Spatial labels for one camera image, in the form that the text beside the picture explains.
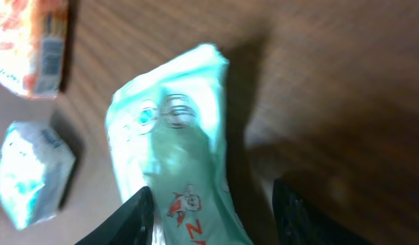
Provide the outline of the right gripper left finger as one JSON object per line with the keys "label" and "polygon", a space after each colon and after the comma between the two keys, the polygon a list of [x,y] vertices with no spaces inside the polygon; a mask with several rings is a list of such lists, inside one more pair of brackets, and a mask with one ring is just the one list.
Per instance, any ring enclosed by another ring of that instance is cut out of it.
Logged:
{"label": "right gripper left finger", "polygon": [[154,200],[144,186],[76,245],[151,245]]}

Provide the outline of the small orange carton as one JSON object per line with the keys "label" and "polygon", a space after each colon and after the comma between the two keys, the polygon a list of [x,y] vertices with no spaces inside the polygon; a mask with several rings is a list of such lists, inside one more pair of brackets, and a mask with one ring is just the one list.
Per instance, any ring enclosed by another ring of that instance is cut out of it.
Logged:
{"label": "small orange carton", "polygon": [[55,98],[63,76],[68,0],[0,0],[0,85]]}

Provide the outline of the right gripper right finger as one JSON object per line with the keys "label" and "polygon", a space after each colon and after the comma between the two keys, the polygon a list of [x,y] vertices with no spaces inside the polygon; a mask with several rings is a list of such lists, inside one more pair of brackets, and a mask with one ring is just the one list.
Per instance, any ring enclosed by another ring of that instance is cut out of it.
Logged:
{"label": "right gripper right finger", "polygon": [[369,245],[292,190],[273,182],[272,208],[281,245]]}

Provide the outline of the teal snack packet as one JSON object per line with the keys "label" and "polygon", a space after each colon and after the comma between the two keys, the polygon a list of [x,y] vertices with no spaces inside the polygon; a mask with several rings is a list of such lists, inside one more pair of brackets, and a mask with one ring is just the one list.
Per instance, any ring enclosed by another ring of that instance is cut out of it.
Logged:
{"label": "teal snack packet", "polygon": [[226,176],[229,61],[201,44],[118,89],[105,118],[123,201],[148,187],[153,244],[249,244]]}

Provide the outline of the light blue tissue pack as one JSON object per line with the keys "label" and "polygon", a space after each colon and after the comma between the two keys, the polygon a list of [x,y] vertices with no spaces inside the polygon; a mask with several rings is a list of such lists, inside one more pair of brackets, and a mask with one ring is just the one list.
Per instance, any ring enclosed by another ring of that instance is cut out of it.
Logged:
{"label": "light blue tissue pack", "polygon": [[76,157],[44,121],[14,121],[0,150],[0,203],[17,230],[55,217]]}

